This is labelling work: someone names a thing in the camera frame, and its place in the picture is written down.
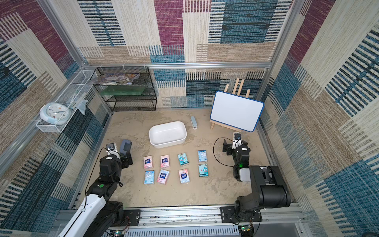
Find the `blue Tempo tissue pack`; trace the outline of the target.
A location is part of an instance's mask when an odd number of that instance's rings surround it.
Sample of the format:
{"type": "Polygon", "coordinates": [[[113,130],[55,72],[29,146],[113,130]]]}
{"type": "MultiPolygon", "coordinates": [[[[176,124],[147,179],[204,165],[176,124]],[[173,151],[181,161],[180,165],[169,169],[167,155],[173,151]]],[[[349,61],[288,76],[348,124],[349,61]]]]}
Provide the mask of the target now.
{"type": "Polygon", "coordinates": [[[158,175],[158,178],[157,178],[157,182],[160,183],[160,184],[166,184],[167,180],[168,180],[168,177],[169,177],[169,174],[170,174],[170,171],[162,169],[159,172],[159,175],[158,175]]]}

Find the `blue white tissue pack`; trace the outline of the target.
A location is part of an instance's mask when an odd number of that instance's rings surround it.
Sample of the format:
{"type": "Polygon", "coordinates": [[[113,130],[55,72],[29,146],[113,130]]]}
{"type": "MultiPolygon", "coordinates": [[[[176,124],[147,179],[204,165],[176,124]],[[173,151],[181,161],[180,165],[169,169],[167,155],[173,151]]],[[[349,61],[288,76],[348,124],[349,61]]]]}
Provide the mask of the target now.
{"type": "Polygon", "coordinates": [[[145,172],[144,184],[151,185],[155,182],[155,171],[149,170],[145,172]]]}

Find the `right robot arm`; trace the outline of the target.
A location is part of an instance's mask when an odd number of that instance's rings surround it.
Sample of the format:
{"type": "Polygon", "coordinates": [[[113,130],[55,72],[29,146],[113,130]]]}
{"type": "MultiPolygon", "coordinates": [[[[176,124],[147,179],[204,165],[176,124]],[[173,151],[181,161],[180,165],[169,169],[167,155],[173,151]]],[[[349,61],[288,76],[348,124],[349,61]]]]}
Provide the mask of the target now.
{"type": "Polygon", "coordinates": [[[251,149],[243,140],[223,141],[223,152],[232,156],[233,175],[238,182],[250,184],[251,193],[239,196],[234,207],[220,208],[223,223],[238,225],[243,222],[261,222],[261,210],[289,207],[291,196],[277,166],[251,166],[251,149]]]}

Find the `light blue unicorn tissue pack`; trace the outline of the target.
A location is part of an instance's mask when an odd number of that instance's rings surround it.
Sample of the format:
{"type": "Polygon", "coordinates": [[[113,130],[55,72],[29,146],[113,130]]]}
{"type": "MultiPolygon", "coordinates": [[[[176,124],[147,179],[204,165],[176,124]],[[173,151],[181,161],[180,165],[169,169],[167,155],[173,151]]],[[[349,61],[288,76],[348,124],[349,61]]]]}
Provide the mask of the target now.
{"type": "Polygon", "coordinates": [[[197,152],[197,154],[198,154],[198,162],[199,163],[205,163],[208,161],[206,150],[199,150],[197,152]]]}

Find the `pink Tempo tissue pack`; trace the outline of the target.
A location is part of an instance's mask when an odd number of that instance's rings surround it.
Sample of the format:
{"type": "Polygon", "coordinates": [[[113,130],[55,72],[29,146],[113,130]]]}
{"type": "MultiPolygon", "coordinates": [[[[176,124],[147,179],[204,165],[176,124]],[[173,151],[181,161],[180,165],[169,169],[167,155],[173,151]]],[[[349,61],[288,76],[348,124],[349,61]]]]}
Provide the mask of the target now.
{"type": "Polygon", "coordinates": [[[169,155],[163,155],[160,157],[160,167],[170,168],[169,155]]]}
{"type": "Polygon", "coordinates": [[[151,169],[154,167],[153,165],[153,157],[152,156],[146,156],[143,157],[143,162],[144,162],[144,169],[151,169]]]}

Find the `white storage box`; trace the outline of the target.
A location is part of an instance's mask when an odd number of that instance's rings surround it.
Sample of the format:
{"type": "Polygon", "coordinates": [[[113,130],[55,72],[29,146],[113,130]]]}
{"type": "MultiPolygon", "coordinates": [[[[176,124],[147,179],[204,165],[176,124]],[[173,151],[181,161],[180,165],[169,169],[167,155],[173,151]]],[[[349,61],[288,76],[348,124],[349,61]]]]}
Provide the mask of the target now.
{"type": "Polygon", "coordinates": [[[187,130],[181,121],[155,125],[149,130],[150,143],[157,149],[182,144],[186,138],[187,130]]]}

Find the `pink white tissue pack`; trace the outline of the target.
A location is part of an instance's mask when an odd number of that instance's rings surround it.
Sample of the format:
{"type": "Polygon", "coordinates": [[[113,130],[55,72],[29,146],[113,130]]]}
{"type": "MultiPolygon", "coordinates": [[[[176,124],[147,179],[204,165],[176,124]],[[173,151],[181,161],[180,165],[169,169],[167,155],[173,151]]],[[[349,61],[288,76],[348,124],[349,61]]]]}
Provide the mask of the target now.
{"type": "Polygon", "coordinates": [[[181,184],[190,182],[188,169],[182,169],[178,171],[181,184]]]}

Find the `green white tissue pack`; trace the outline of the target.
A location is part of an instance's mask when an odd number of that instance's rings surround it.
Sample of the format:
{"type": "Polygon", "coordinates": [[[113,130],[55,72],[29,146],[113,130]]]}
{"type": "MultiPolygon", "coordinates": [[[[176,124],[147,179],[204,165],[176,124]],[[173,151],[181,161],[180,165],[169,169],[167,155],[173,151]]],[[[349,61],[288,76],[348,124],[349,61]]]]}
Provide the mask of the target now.
{"type": "Polygon", "coordinates": [[[208,177],[209,176],[207,164],[198,165],[198,171],[199,171],[199,177],[208,177]]]}

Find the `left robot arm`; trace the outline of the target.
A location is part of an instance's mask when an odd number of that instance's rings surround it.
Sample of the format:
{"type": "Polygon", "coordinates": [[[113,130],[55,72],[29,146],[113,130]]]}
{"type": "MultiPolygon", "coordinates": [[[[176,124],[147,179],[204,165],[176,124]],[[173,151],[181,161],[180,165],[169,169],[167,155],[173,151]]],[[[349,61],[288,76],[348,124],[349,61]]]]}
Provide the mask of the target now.
{"type": "Polygon", "coordinates": [[[108,151],[100,159],[99,177],[88,186],[84,201],[58,236],[101,237],[112,225],[124,223],[123,204],[110,198],[117,187],[123,186],[121,171],[132,164],[130,154],[108,151]]]}

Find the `teal cartoon tissue pack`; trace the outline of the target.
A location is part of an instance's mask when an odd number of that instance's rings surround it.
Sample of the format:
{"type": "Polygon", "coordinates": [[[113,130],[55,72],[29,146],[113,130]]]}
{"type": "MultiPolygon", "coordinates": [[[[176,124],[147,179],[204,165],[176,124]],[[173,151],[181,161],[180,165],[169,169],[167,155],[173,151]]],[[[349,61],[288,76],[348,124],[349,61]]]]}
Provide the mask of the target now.
{"type": "Polygon", "coordinates": [[[189,160],[186,153],[178,154],[178,161],[180,166],[186,166],[189,164],[189,160]]]}

